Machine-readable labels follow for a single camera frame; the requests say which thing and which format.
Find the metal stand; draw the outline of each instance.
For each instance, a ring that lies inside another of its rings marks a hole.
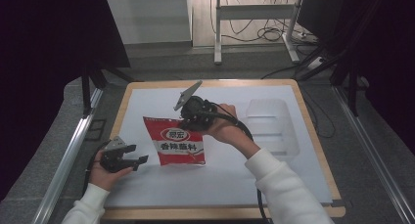
[[[228,20],[290,20],[287,32],[282,37],[294,64],[300,62],[296,49],[291,41],[294,25],[299,15],[301,0],[295,4],[286,5],[238,5],[238,6],[220,6],[220,0],[216,0],[216,34],[214,42],[214,63],[222,63],[222,45],[220,35],[220,22]]]
[[[131,76],[123,73],[122,71],[116,69],[115,67],[109,67],[104,63],[100,62],[89,62],[82,68],[82,97],[83,97],[83,118],[86,118],[91,113],[91,93],[89,79],[92,80],[97,89],[104,89],[107,86],[107,79],[101,71],[101,67],[109,71],[110,73],[118,76],[119,78],[127,82],[140,82],[132,78]]]

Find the chip bag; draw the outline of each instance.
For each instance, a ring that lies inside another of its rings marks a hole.
[[[160,164],[205,164],[203,137],[179,128],[180,120],[143,117],[159,155]]]

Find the clear plastic container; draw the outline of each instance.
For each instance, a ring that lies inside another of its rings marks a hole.
[[[254,141],[283,161],[300,153],[296,131],[287,104],[281,99],[253,99],[247,117],[241,119]]]

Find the black curtain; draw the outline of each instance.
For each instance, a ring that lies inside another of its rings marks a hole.
[[[413,0],[383,0],[355,55],[367,98],[415,154],[413,9]]]
[[[65,86],[97,61],[129,62],[107,0],[0,0],[0,20],[3,200],[49,130]]]

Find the gray carpet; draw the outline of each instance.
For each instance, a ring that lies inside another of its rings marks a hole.
[[[222,66],[213,64],[211,49],[192,50],[186,47],[174,49],[141,49],[127,47],[133,68],[122,68],[127,74],[138,79],[177,80],[177,79],[220,79],[253,78],[284,67],[291,62],[283,47],[229,48],[222,55]],[[279,72],[273,78],[289,78],[293,69]],[[372,164],[365,155],[355,133],[343,112],[334,92],[328,83],[330,71],[327,70],[300,83],[308,110],[315,123],[320,142],[331,166],[334,178],[346,206],[346,215],[335,218],[335,223],[402,223],[391,199],[380,182]],[[107,141],[114,124],[123,92],[127,83],[106,73],[110,82],[95,114],[95,126],[105,122],[102,132],[90,128],[81,151],[70,172],[69,179],[60,195],[49,223],[60,223],[81,197],[84,169],[93,152]],[[79,80],[66,89],[66,97],[60,114],[45,137],[37,154],[16,183],[9,196],[0,205],[0,223],[30,223],[40,204],[50,180],[69,143],[74,127],[81,113],[81,93]],[[415,202],[415,175],[411,169],[415,165],[414,156],[407,150],[394,132],[385,124],[365,99],[364,93],[358,95],[359,118],[367,127],[382,159],[393,177],[408,197]],[[102,223],[133,223],[103,221]],[[137,223],[196,223],[150,222]],[[197,223],[259,223],[258,220],[245,222],[202,222]]]

